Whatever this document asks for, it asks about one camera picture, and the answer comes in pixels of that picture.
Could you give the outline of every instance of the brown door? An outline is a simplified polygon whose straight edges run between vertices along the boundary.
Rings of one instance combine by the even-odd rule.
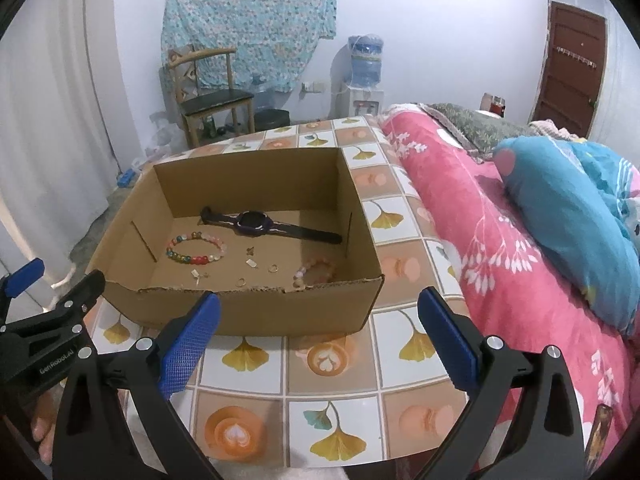
[[[549,51],[534,121],[586,137],[600,92],[606,54],[603,17],[551,3]]]

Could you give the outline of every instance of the pink beaded bracelet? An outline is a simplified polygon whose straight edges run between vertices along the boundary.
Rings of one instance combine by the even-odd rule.
[[[314,267],[318,265],[325,265],[328,267],[326,274],[322,274],[318,280],[313,283],[313,285],[318,285],[319,283],[329,283],[335,275],[335,266],[326,258],[315,258],[313,260],[309,260],[305,265],[300,267],[298,271],[293,275],[293,286],[296,288],[302,288],[305,286],[305,282],[303,278],[305,274],[309,272]]]
[[[215,245],[219,250],[220,254],[209,256],[185,256],[184,254],[179,254],[174,251],[174,247],[186,240],[204,240],[209,242],[210,244]],[[175,237],[173,240],[169,242],[168,247],[166,248],[166,255],[171,258],[173,261],[178,262],[180,264],[191,264],[191,265],[206,265],[211,262],[216,262],[220,258],[222,258],[226,254],[226,244],[215,236],[210,236],[206,234],[202,234],[201,232],[193,232],[191,235],[180,235]]]

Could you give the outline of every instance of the patterned tablecloth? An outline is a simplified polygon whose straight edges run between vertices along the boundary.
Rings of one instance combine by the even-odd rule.
[[[220,460],[331,467],[433,449],[466,399],[424,333],[415,301],[434,285],[455,312],[468,310],[431,215],[375,120],[289,126],[173,160],[295,146],[344,150],[386,275],[375,309],[364,329],[349,336],[214,336],[187,388],[171,402],[203,452]],[[92,333],[100,352],[156,334],[106,301]],[[130,399],[126,413],[131,429],[143,433]]]

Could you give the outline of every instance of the finger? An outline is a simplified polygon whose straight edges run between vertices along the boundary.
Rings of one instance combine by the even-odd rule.
[[[53,437],[55,434],[56,425],[52,424],[49,433],[47,433],[47,436],[40,443],[40,447],[38,448],[40,459],[47,465],[51,465],[51,461],[53,460]]]
[[[53,396],[46,392],[40,396],[36,403],[36,409],[31,419],[31,433],[36,442],[41,441],[49,432],[51,425],[56,420],[56,409]]]

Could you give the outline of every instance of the wooden chair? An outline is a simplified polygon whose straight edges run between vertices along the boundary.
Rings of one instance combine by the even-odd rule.
[[[249,115],[249,133],[255,133],[254,123],[254,95],[250,92],[234,88],[233,73],[231,72],[231,54],[236,53],[235,48],[204,48],[189,51],[171,50],[169,52],[168,68],[172,72],[174,80],[175,99],[180,108],[184,129],[189,133],[190,145],[197,148],[198,141],[197,121],[216,112],[229,110],[234,120],[234,131],[238,132],[238,114],[236,108],[246,106]],[[216,90],[199,95],[197,80],[197,61],[212,56],[226,56],[226,79],[228,89]]]

